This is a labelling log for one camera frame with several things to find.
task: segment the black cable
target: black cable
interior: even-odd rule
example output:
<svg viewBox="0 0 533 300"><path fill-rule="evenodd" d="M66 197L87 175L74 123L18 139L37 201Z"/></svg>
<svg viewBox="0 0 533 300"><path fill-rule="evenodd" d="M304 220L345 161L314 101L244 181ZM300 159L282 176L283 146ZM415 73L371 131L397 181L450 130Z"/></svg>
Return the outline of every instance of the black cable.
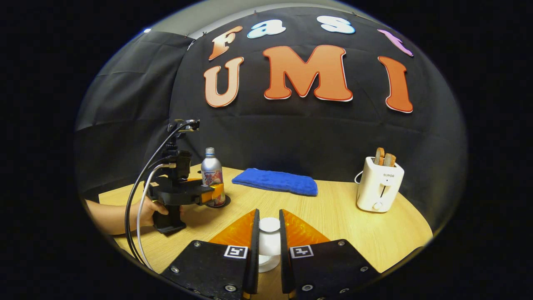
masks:
<svg viewBox="0 0 533 300"><path fill-rule="evenodd" d="M126 229L126 232L125 232L126 233L126 240L128 241L128 246L130 247L130 250L131 250L133 256L137 260L139 260L142 264L145 264L145 263L142 260L141 256L139 255L139 253L137 252L137 249L135 247L135 244L133 243L133 238L132 238L131 232L130 232L130 209L131 209L131 204L132 204L132 200L133 200L133 194L135 193L135 191L136 191L136 189L137 189L137 187L139 185L139 182L141 181L141 178L144 176L146 171L150 169L149 168L150 163L154 160L156 155L165 146L165 144L168 142L168 140L170 140L176 134L176 132L178 132L180 129L182 129L183 127L185 127L187 125L190 125L191 123L194 123L194 122L185 122L181 126L176 127L176 129L174 129L171 132L171 134L168 135L168 137L161 143L159 148L157 148L157 150L154 152L154 154L152 155L150 160L146 163L146 165L142 169L141 173L139 174L139 177L137 177L137 180L135 181L135 184L133 185L133 188L132 188L132 190L130 192L130 196L128 197L128 202L126 203L126 212L125 212L125 216L124 216L124 228ZM152 167L152 168L155 167L155 164L161 162L162 160L165 160L165 159L158 160L154 164L150 165L150 167Z"/></svg>

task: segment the orange letter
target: orange letter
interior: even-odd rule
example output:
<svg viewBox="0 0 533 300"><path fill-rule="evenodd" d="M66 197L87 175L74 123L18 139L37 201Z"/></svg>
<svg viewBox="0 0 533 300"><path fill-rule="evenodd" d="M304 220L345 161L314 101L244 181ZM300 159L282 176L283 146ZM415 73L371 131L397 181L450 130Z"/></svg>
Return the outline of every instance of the orange letter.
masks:
<svg viewBox="0 0 533 300"><path fill-rule="evenodd" d="M285 74L296 93L305 97L314 79L319 75L318 88L314 95L318 99L350 101L352 92L346 86L342 56L346 51L337 46L321 45L313 50L304 62L290 47L279 46L266 49L263 55L270 59L270 87L264 95L267 99L287 99L291 91L285 86Z"/></svg>
<svg viewBox="0 0 533 300"><path fill-rule="evenodd" d="M205 71L205 99L213 107L226 106L235 100L239 91L239 65L244 61L243 57L236 57L226 62L225 67L228 69L228 90L225 94L219 94L216 90L217 74L221 67L216 66Z"/></svg>
<svg viewBox="0 0 533 300"><path fill-rule="evenodd" d="M377 58L387 69L389 76L390 95L385 100L385 103L390 109L397 110L403 113L413 112L413 105L409 101L409 94L407 92L407 82L405 80L404 72L407 70L400 62L392 58L380 56Z"/></svg>
<svg viewBox="0 0 533 300"><path fill-rule="evenodd" d="M225 33L217 36L214 38L211 42L214 43L213 45L213 53L209 57L209 60L213 60L215 57L221 55L222 53L226 52L229 47L226 46L226 43L231 44L233 40L235 40L235 33L239 32L243 29L242 26L237 26L234 29L230 31L226 31Z"/></svg>

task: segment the screw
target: screw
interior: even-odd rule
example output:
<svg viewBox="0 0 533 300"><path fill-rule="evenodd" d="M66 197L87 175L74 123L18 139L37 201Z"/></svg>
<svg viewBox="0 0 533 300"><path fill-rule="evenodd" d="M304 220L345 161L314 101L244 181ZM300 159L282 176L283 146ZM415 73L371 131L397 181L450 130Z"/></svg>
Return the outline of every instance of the screw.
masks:
<svg viewBox="0 0 533 300"><path fill-rule="evenodd" d="M313 286L312 285L305 285L302 287L302 291L310 291L313 289Z"/></svg>
<svg viewBox="0 0 533 300"><path fill-rule="evenodd" d="M224 287L224 289L226 289L227 291L236 291L237 290L237 288L235 286L233 286L233 285L226 285Z"/></svg>

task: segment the letter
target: letter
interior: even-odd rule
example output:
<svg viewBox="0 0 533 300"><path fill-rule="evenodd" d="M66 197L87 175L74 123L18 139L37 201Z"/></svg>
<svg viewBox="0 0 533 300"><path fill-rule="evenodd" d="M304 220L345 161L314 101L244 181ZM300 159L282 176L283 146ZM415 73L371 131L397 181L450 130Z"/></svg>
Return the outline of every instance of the letter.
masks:
<svg viewBox="0 0 533 300"><path fill-rule="evenodd" d="M396 46L398 49L400 49L403 53L409 55L409 56L413 56L413 53L409 50L407 50L403 44L402 44L402 41L393 36L390 32L386 31L386 30L381 30L381 29L378 29L377 31L381 32L382 34L384 34L386 37L389 38L389 40L394 44L394 46Z"/></svg>
<svg viewBox="0 0 533 300"><path fill-rule="evenodd" d="M252 31L248 33L248 38L262 37L263 35L274 35L285 31L281 20L268 20L252 26Z"/></svg>
<svg viewBox="0 0 533 300"><path fill-rule="evenodd" d="M352 92L346 86L342 57L346 51L337 46L317 46L309 60L304 62L290 47L278 46L266 49L263 55L270 59L270 87L265 91L267 99L287 99L291 90L285 86L285 75L296 93L305 97L316 76L319 85L314 95L321 100L350 101Z"/></svg>
<svg viewBox="0 0 533 300"><path fill-rule="evenodd" d="M228 89L226 93L219 94L216 90L216 82L220 66L213 67L204 73L205 78L205 99L213 107L226 106L232 103L239 91L239 66L244 61L243 57L236 57L226 62L225 67L228 69Z"/></svg>
<svg viewBox="0 0 533 300"><path fill-rule="evenodd" d="M385 66L389 76L390 95L385 100L387 106L403 113L413 112L413 105L409 101L409 93L407 92L407 82L404 74L407 69L405 66L385 56L380 56L377 59Z"/></svg>
<svg viewBox="0 0 533 300"><path fill-rule="evenodd" d="M213 53L209 56L209 60L215 59L217 56L226 52L229 47L226 46L226 43L231 44L235 40L235 33L243 29L242 26L237 26L231 30L226 31L225 33L217 36L212 40L213 42Z"/></svg>
<svg viewBox="0 0 533 300"><path fill-rule="evenodd" d="M317 17L317 21L322 23L320 27L329 32L340 32L345 34L352 34L356 29L350 26L350 22L343 18L331 17L329 15L321 15Z"/></svg>

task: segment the black fabric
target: black fabric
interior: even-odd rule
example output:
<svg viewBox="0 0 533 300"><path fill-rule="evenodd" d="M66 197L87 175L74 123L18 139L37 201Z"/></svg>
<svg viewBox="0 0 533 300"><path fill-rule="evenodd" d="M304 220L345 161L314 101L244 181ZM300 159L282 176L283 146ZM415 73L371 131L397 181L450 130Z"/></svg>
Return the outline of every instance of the black fabric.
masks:
<svg viewBox="0 0 533 300"><path fill-rule="evenodd" d="M344 18L355 34L331 33L316 18ZM259 22L279 19L287 29L277 35L246 37ZM242 26L229 50L208 60L212 40ZM413 52L410 57L378 32L385 29ZM307 61L318 45L346 49L343 58L349 102L317 99L313 90L304 98L293 92L285 100L267 100L270 84L269 59L265 49L290 46ZM389 80L378 56L401 62L414 111L404 114L387 108ZM225 107L211 107L205 99L204 72L221 66L218 93L225 93L228 72L225 63L244 57L240 65L239 91ZM315 7L288 7L249 15L198 38L185 54L173 86L170 116L200 119L200 132L188 135L183 147L200 163L205 147L214 147L226 167L258 168L311 176L319 180L353 181L364 158L384 147L405 169L400 192L437 230L450 215L463 190L467 143L464 121L445 79L429 58L395 30L352 14Z"/></svg>
<svg viewBox="0 0 533 300"><path fill-rule="evenodd" d="M75 128L82 194L94 198L133 183L166 138L172 85L192 41L173 33L141 34L97 74Z"/></svg>

